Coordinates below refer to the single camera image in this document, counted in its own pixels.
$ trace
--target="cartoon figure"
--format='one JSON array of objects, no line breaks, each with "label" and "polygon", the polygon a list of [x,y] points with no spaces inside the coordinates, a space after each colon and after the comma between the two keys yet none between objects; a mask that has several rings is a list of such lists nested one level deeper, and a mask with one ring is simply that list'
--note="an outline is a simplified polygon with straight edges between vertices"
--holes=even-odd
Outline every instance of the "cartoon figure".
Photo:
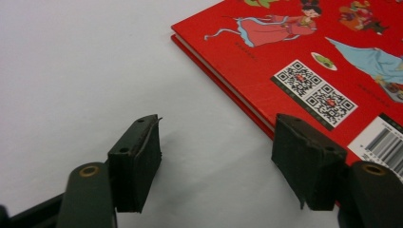
[{"label": "cartoon figure", "polygon": [[295,40],[300,35],[309,35],[317,30],[317,24],[313,20],[322,13],[317,0],[301,0],[303,16],[276,16],[266,18],[245,17],[234,18],[238,24],[238,30],[221,28],[214,35],[205,35],[204,40],[216,37],[224,31],[232,32],[244,40],[251,48],[278,41]]},{"label": "cartoon figure", "polygon": [[403,59],[379,48],[358,48],[327,38],[344,58],[369,74],[393,99],[403,100]]},{"label": "cartoon figure", "polygon": [[364,4],[354,1],[349,8],[341,7],[340,23],[355,31],[372,29],[378,35],[382,35],[387,27],[380,25],[380,21],[374,17],[370,5],[368,1],[365,1]]}]

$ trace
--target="red book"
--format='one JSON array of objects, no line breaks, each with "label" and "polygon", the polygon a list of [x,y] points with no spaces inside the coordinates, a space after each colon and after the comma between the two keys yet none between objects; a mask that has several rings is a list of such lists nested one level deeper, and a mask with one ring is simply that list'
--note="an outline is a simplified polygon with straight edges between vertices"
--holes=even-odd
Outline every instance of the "red book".
[{"label": "red book", "polygon": [[403,176],[403,3],[226,0],[173,41],[270,137],[276,115]]}]

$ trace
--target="book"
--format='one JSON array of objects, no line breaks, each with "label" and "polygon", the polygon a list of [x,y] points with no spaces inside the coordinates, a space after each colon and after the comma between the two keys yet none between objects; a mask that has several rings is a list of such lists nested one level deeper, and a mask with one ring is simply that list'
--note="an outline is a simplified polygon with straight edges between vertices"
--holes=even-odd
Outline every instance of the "book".
[{"label": "book", "polygon": [[172,40],[271,139],[277,114],[292,115],[348,164],[401,178],[402,11],[393,0],[225,0],[173,25]]}]

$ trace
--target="white table surface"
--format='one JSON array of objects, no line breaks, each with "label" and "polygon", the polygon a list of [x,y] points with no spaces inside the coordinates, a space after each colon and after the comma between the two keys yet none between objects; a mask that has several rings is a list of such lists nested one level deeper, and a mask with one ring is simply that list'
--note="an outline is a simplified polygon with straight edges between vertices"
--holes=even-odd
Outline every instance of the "white table surface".
[{"label": "white table surface", "polygon": [[299,209],[270,139],[170,40],[217,0],[0,1],[0,203],[14,216],[104,162],[136,120],[160,122],[163,161],[119,227],[338,227]]}]

